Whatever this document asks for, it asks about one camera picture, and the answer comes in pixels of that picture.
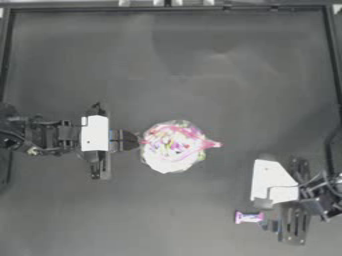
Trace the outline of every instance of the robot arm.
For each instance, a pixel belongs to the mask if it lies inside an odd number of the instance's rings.
[[[327,222],[342,214],[342,175],[331,169],[311,175],[302,158],[291,158],[286,168],[274,160],[256,159],[251,201],[268,216],[263,229],[276,233],[280,242],[303,245],[311,217]]]
[[[107,111],[96,103],[75,125],[68,120],[23,117],[15,107],[0,104],[0,148],[31,156],[77,152],[89,163],[92,179],[111,178],[111,153],[139,147],[128,131],[109,129]]]

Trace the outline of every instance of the crumpled plastic bag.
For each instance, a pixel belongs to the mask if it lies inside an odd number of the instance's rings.
[[[188,121],[172,120],[154,125],[141,140],[141,161],[160,172],[183,172],[206,159],[206,149],[222,143],[206,138]]]

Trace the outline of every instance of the plastic bag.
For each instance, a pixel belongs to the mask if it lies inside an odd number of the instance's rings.
[[[160,172],[183,172],[206,159],[204,150],[222,147],[184,120],[156,124],[144,133],[141,161]]]

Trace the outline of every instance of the metal frame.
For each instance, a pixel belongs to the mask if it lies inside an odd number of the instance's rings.
[[[131,0],[103,2],[33,2],[3,4],[3,37],[0,41],[0,101],[4,99],[7,72],[9,67],[11,39],[13,20],[17,12],[311,12],[322,13],[322,22],[326,32],[334,86],[338,103],[339,123],[342,124],[342,62],[334,23],[331,4],[299,3],[295,4],[238,4],[224,0]],[[325,143],[327,170],[333,172],[331,136]]]

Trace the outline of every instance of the cable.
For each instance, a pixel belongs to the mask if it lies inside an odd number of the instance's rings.
[[[300,188],[300,187],[304,187],[307,186],[311,182],[314,182],[319,176],[322,175],[323,173],[319,172],[307,182],[304,182],[303,184],[298,184],[298,185],[292,185],[292,186],[271,186],[268,187],[268,189],[272,189],[272,188]]]
[[[337,203],[333,204],[333,207],[335,207],[339,211],[342,211],[342,207]]]
[[[326,173],[326,171],[323,171],[323,179],[325,179],[326,186],[327,186],[330,192],[331,192],[337,197],[341,197],[341,198],[342,198],[342,193],[339,193],[339,192],[333,188],[333,186],[331,186],[331,184],[330,184],[330,180],[329,180],[329,178],[327,178],[327,173]]]
[[[16,137],[17,139],[20,139],[20,140],[23,140],[23,141],[25,140],[25,138],[24,138],[23,136],[20,136],[20,135],[16,134],[15,132],[7,131],[7,130],[4,130],[4,129],[0,129],[0,133],[8,134],[8,135]]]
[[[321,183],[321,184],[315,185],[312,188],[310,188],[310,190],[311,190],[311,191],[312,191],[312,190],[316,190],[318,188],[326,186],[326,184],[327,184],[327,182],[325,181],[323,183]]]

